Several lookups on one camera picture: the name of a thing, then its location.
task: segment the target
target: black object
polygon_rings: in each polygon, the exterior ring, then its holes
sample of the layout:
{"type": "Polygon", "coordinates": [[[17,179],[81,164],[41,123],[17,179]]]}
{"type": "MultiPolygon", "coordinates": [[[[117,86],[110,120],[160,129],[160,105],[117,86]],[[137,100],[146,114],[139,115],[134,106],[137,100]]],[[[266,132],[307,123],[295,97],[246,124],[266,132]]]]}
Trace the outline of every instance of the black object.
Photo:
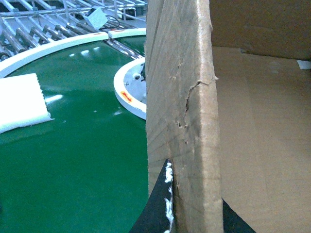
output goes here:
{"type": "MultiPolygon", "coordinates": [[[[161,169],[154,189],[138,220],[129,233],[170,233],[172,225],[167,218],[167,202],[173,207],[172,163],[167,159],[161,169]]],[[[256,233],[223,200],[224,233],[256,233]]]]}
{"type": "Polygon", "coordinates": [[[130,233],[169,233],[173,223],[173,171],[167,159],[154,189],[130,233]]]}
{"type": "Polygon", "coordinates": [[[256,233],[230,206],[223,200],[224,233],[256,233]]]}
{"type": "Polygon", "coordinates": [[[146,63],[144,63],[144,66],[142,68],[140,75],[144,77],[143,80],[146,80],[146,63]]]}

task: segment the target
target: brown cardboard surface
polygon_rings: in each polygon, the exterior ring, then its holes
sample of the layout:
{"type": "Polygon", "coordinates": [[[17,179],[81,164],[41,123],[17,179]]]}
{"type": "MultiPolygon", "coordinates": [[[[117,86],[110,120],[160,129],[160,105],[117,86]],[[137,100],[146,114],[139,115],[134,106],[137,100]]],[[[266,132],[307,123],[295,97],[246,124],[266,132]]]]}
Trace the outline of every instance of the brown cardboard surface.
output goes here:
{"type": "Polygon", "coordinates": [[[221,233],[219,123],[209,3],[157,0],[149,2],[148,8],[152,9],[145,46],[149,188],[170,158],[177,231],[221,233]]]}
{"type": "Polygon", "coordinates": [[[213,46],[311,59],[310,0],[214,0],[210,11],[213,46]]]}
{"type": "Polygon", "coordinates": [[[258,233],[311,232],[311,73],[213,48],[222,196],[258,233]]]}

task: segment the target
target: white circular rim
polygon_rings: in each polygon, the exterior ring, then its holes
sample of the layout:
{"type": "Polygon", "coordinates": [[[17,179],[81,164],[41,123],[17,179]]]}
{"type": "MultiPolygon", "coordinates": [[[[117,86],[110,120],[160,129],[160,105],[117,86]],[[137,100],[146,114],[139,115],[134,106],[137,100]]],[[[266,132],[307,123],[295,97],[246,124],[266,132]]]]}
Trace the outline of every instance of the white circular rim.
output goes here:
{"type": "Polygon", "coordinates": [[[36,48],[21,52],[0,63],[0,78],[4,78],[15,70],[21,68],[22,66],[36,59],[49,55],[53,52],[57,52],[81,44],[100,40],[107,40],[108,38],[108,34],[104,32],[90,33],[86,35],[78,35],[75,37],[50,42],[48,44],[40,45],[36,48]]]}
{"type": "Polygon", "coordinates": [[[125,74],[133,67],[145,63],[145,58],[140,58],[129,62],[122,66],[115,75],[113,85],[115,88],[115,94],[119,102],[124,108],[131,113],[137,115],[142,119],[146,119],[147,105],[134,98],[125,88],[124,77],[125,74]]]}

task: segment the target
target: white foam sheet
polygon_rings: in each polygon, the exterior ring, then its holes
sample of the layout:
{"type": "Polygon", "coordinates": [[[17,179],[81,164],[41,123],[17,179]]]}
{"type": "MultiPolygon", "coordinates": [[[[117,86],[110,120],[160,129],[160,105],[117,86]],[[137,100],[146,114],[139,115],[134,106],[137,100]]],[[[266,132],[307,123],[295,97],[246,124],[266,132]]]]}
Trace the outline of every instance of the white foam sheet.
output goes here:
{"type": "Polygon", "coordinates": [[[0,133],[50,120],[36,74],[0,79],[0,133]]]}

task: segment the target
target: metal roller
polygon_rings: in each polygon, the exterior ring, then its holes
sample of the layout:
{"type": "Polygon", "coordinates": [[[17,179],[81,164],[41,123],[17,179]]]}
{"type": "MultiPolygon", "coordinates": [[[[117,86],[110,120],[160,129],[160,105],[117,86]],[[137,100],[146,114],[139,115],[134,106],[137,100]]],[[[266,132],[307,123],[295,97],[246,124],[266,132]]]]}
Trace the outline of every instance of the metal roller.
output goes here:
{"type": "Polygon", "coordinates": [[[50,33],[52,36],[53,40],[61,40],[61,39],[66,39],[67,37],[65,37],[64,35],[62,35],[61,33],[55,31],[54,29],[50,28],[48,25],[45,25],[43,27],[43,33],[50,33]]]}
{"type": "Polygon", "coordinates": [[[16,29],[15,38],[17,40],[21,39],[24,43],[32,48],[40,46],[40,44],[34,38],[32,38],[28,33],[25,33],[21,28],[16,29]]]}
{"type": "Polygon", "coordinates": [[[30,29],[29,34],[30,34],[30,36],[37,35],[40,38],[39,42],[43,41],[45,43],[50,43],[50,42],[54,41],[53,39],[51,39],[47,35],[45,35],[43,32],[39,31],[36,27],[32,27],[30,29]]]}
{"type": "Polygon", "coordinates": [[[9,32],[6,29],[2,30],[2,35],[8,40],[8,42],[11,44],[11,46],[14,48],[14,50],[16,51],[16,53],[20,53],[20,52],[24,52],[27,49],[22,46],[18,40],[16,40],[16,38],[13,36],[13,34],[11,32],[9,32]]]}
{"type": "Polygon", "coordinates": [[[61,25],[56,25],[55,26],[55,30],[60,31],[63,35],[67,36],[67,37],[73,37],[73,36],[77,36],[78,34],[75,32],[71,32],[68,29],[66,29],[64,26],[61,25]]]}
{"type": "Polygon", "coordinates": [[[89,34],[88,31],[82,29],[82,28],[78,28],[78,27],[75,27],[75,26],[72,26],[70,24],[67,24],[66,25],[66,28],[70,29],[71,31],[79,34],[79,35],[85,35],[85,34],[89,34]]]}

